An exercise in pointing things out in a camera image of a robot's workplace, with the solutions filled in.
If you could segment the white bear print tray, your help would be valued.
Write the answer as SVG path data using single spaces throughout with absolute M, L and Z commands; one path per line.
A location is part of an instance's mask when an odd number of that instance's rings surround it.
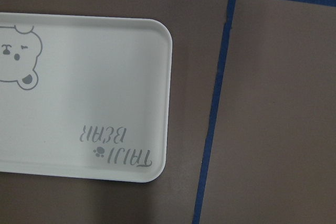
M 1 171 L 158 178 L 172 46 L 154 19 L 1 13 Z

